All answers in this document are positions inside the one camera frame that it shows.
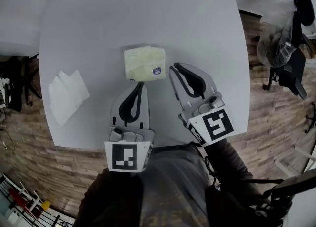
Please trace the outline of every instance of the wooden floor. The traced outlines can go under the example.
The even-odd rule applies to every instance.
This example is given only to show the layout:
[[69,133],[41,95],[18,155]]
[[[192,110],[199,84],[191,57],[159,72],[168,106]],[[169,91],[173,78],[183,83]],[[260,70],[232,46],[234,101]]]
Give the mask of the wooden floor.
[[[249,61],[257,60],[256,44],[252,40],[261,31],[259,20],[242,15]],[[269,92],[262,90],[269,69],[257,67],[250,71],[250,113],[248,132],[229,139],[255,178],[286,178],[274,159],[284,161],[302,171],[307,160],[292,150],[299,145],[311,152],[315,131],[304,133],[308,127],[305,116],[312,111],[310,102],[316,100],[316,70],[305,68],[303,86],[308,97],[301,100],[288,89],[274,83]],[[34,86],[40,88],[39,76]],[[31,96],[33,105],[24,105],[20,113],[6,110],[6,120],[0,128],[9,132],[15,151],[0,146],[0,171],[15,182],[19,180],[29,190],[37,190],[52,206],[75,216],[80,200],[96,175],[106,167],[104,150],[81,150],[56,147],[52,141],[41,100]],[[13,148],[4,131],[0,137]]]

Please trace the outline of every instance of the person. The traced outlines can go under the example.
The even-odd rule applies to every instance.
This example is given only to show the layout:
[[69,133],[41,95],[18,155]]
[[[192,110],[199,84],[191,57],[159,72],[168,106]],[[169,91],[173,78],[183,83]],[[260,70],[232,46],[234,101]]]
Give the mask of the person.
[[269,226],[250,206],[267,203],[226,139],[205,147],[220,187],[210,185],[193,144],[154,148],[145,171],[104,169],[81,202],[73,227]]

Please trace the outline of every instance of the person's arm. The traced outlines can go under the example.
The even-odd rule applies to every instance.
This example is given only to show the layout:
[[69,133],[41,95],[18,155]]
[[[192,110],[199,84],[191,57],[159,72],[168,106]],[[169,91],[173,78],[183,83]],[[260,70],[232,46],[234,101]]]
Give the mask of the person's arm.
[[115,173],[104,169],[90,185],[81,201],[79,212],[73,227],[86,227],[98,215],[100,215],[111,202],[115,200],[126,179],[128,173]]
[[255,184],[241,181],[253,179],[253,175],[226,139],[205,147],[205,150],[223,189],[246,204],[252,204],[254,200],[262,201]]

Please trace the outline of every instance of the gray shirt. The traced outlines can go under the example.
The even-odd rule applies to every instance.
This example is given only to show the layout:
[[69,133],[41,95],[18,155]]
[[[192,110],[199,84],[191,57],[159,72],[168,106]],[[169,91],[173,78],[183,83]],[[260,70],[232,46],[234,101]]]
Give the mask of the gray shirt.
[[209,177],[195,149],[156,153],[139,177],[144,187],[140,227],[209,226],[205,200]]

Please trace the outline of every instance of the round blue sticker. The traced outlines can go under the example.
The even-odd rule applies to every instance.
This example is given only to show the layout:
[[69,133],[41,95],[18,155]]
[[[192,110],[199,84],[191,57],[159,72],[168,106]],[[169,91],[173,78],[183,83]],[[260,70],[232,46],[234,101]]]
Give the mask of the round blue sticker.
[[157,67],[153,69],[153,74],[160,75],[161,74],[161,67]]

